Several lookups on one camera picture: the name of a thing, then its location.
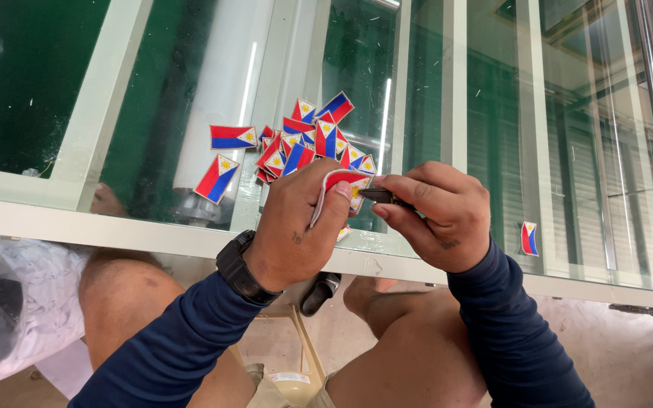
slipper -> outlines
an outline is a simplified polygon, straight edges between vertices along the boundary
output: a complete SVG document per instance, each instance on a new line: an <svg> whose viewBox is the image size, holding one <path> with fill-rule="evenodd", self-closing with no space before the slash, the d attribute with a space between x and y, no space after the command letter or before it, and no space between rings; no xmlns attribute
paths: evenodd
<svg viewBox="0 0 653 408"><path fill-rule="evenodd" d="M340 283L342 283L342 274L320 272L316 275L316 281L306 292L299 305L301 313L306 317L312 317L316 314L327 299L334 297Z"/></svg>

forearm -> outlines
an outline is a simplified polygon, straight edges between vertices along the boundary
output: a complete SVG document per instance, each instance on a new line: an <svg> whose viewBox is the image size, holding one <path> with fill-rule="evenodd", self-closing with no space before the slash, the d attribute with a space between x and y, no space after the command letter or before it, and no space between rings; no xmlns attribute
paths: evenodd
<svg viewBox="0 0 653 408"><path fill-rule="evenodd" d="M475 268L448 277L493 406L594 406L522 278L495 243Z"/></svg>
<svg viewBox="0 0 653 408"><path fill-rule="evenodd" d="M210 275L105 360L70 406L186 406L259 311Z"/></svg>

wire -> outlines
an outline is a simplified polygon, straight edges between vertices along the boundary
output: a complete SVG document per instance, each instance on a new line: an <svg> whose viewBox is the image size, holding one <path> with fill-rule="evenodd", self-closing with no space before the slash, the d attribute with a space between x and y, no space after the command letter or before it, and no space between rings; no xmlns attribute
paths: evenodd
<svg viewBox="0 0 653 408"><path fill-rule="evenodd" d="M51 161L51 162L47 165L47 167L44 169L44 171L41 172L40 174L38 174L37 177L42 177L42 174L45 174L45 173L47 172L47 170L50 170L50 167L51 167L52 163L53 163L53 161Z"/></svg>

watch strap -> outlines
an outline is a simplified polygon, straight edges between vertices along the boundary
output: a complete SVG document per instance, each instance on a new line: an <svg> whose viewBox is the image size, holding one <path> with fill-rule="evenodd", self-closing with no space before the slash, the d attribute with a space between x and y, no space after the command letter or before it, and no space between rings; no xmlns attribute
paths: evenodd
<svg viewBox="0 0 653 408"><path fill-rule="evenodd" d="M248 230L236 236L215 257L215 265L231 289L244 300L258 306L268 306L283 291L274 293L264 289L248 270L248 266L241 256L251 245L255 235L255 231Z"/></svg>

fingernail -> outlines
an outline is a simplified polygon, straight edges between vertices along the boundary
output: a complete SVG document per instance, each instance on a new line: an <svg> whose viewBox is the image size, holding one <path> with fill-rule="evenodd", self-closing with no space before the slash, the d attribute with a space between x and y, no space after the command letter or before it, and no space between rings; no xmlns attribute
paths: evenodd
<svg viewBox="0 0 653 408"><path fill-rule="evenodd" d="M343 196L345 196L349 201L352 200L352 187L350 187L347 181L340 181L334 186L334 189Z"/></svg>
<svg viewBox="0 0 653 408"><path fill-rule="evenodd" d="M387 219L387 217L390 215L386 209L384 209L381 205L379 204L374 204L372 206L372 212L379 218L381 219Z"/></svg>

